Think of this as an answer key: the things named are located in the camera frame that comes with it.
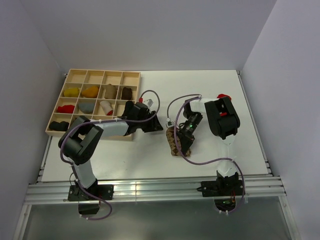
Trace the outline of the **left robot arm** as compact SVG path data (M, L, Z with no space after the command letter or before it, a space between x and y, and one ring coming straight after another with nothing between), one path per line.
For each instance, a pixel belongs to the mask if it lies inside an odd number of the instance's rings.
M121 116L111 120L89 120L78 117L58 142L60 158L72 167L79 194L86 200L101 195L93 173L91 157L101 137L128 136L141 129L144 133L162 131L157 112L148 105L128 100Z

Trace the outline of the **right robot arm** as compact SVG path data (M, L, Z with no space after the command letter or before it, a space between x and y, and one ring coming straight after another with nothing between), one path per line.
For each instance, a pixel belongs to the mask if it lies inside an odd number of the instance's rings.
M231 155L240 119L229 97L221 98L203 98L201 96L193 97L184 102L178 111L176 118L180 114L186 118L186 121L177 129L174 127L174 141L176 148L182 158L188 163L196 166L218 163L216 169L216 180L203 181L197 191L202 193L203 197L219 197L244 194L244 180L239 179L243 174ZM227 156L219 157L207 162L192 162L186 156L187 151L192 146L195 137L194 132L206 115L209 130L220 138L227 147Z

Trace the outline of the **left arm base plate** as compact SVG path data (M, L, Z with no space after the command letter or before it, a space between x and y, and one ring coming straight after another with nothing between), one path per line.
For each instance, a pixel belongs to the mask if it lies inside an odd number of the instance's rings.
M86 189L91 195L103 200L112 200L114 186L112 184L96 185ZM77 184L69 188L67 200L69 202L96 200L94 197L87 195Z

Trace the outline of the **brown argyle sock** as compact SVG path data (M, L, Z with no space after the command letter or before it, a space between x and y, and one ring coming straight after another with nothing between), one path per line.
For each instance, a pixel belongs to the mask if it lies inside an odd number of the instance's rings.
M171 155L174 157L181 157L181 154L178 151L178 148L177 148L177 145L175 142L175 138L174 138L174 127L172 126L172 127L167 128L165 135L166 135L169 147L170 147ZM181 143L180 143L180 139L178 138L178 135L177 135L177 141L178 141L179 146L181 147ZM186 157L190 157L191 150L188 149L186 152L183 152L183 154Z

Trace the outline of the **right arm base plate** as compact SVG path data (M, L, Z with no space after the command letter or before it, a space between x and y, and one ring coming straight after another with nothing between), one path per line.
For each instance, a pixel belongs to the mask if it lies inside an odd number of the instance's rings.
M241 180L225 181L221 179L213 181L202 181L196 189L203 197L231 197L243 195L243 184Z

